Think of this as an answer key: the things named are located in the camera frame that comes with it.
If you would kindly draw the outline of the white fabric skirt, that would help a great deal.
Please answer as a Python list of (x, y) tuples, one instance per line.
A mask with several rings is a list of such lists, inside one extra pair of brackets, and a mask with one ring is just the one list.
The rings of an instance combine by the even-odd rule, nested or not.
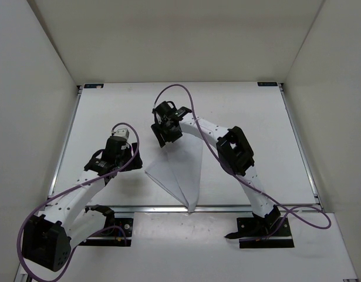
[(157, 158), (145, 169), (146, 175), (193, 213), (200, 195), (203, 142), (183, 134), (160, 149)]

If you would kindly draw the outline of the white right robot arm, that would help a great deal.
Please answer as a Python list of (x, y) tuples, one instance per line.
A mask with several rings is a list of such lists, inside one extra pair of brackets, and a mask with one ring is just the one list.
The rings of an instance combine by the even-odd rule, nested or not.
[(255, 219), (254, 231), (271, 234), (277, 226), (280, 212), (273, 200), (265, 194), (255, 168), (254, 152), (242, 129), (213, 124), (187, 108), (176, 108), (174, 102), (164, 101), (152, 110), (151, 126), (160, 147), (173, 143), (183, 134), (197, 137), (217, 152), (222, 169), (240, 183), (252, 207)]

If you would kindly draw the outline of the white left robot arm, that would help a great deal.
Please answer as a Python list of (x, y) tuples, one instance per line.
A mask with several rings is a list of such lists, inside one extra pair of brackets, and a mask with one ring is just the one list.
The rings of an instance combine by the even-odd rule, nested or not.
[(23, 227), (19, 250), (23, 258), (53, 272), (59, 271), (81, 242), (95, 233), (108, 234), (115, 228), (111, 208), (91, 199), (118, 172), (141, 169), (139, 143), (110, 136), (106, 147), (96, 151), (77, 178), (76, 189), (52, 197), (53, 205), (32, 215)]

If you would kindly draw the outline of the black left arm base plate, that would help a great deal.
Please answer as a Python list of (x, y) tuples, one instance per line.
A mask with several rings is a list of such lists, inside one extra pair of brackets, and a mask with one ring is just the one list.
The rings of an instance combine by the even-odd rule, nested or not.
[(120, 229), (110, 229), (94, 237), (90, 237), (80, 243), (80, 246), (99, 246), (99, 247), (130, 247), (133, 236), (133, 214), (115, 215), (115, 225)]

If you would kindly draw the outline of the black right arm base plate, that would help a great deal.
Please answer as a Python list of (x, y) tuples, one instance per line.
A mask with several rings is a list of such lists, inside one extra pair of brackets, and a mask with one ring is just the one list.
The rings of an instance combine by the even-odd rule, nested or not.
[(287, 218), (281, 217), (268, 233), (263, 228), (258, 228), (257, 221), (253, 217), (238, 217), (237, 227), (238, 232), (245, 235), (239, 239), (240, 249), (292, 249), (295, 247)]

